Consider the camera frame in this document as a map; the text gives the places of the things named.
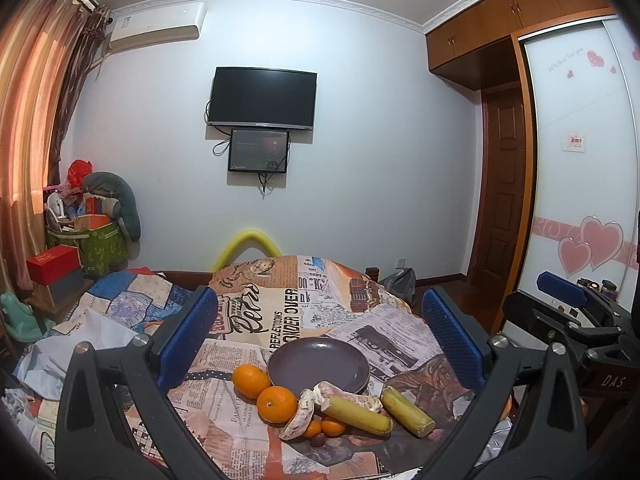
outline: yellow foam tube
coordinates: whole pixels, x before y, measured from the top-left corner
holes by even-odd
[[[225,250],[220,253],[220,256],[216,260],[216,263],[213,265],[211,272],[217,272],[220,269],[224,269],[226,264],[229,263],[231,256],[234,251],[238,248],[240,244],[247,240],[255,240],[258,242],[264,251],[267,253],[267,256],[276,257],[282,256],[282,253],[278,250],[276,245],[271,241],[271,239],[264,233],[261,233],[257,229],[247,229],[246,231],[242,231],[238,234],[233,240],[229,242],[229,244],[225,247]]]

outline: plate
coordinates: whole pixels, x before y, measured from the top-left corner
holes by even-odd
[[[275,386],[284,386],[297,397],[320,381],[354,394],[369,383],[369,363],[362,352],[328,337],[304,337],[285,343],[271,355],[267,373]]]

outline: wooden floor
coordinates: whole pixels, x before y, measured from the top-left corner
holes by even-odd
[[[414,314],[422,316],[422,295],[432,286],[416,287],[411,305]],[[498,311],[497,301],[467,282],[447,282],[441,283],[439,286],[447,291],[447,294],[456,302],[462,312],[475,317],[488,333],[491,332],[491,326]]]

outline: air conditioner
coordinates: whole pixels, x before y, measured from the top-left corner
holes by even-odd
[[[197,40],[207,9],[203,2],[190,2],[126,14],[116,20],[111,53],[171,41]]]

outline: backpack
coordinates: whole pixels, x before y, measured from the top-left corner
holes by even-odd
[[[391,276],[387,276],[380,285],[396,298],[411,304],[415,294],[415,272],[413,269],[400,269]]]

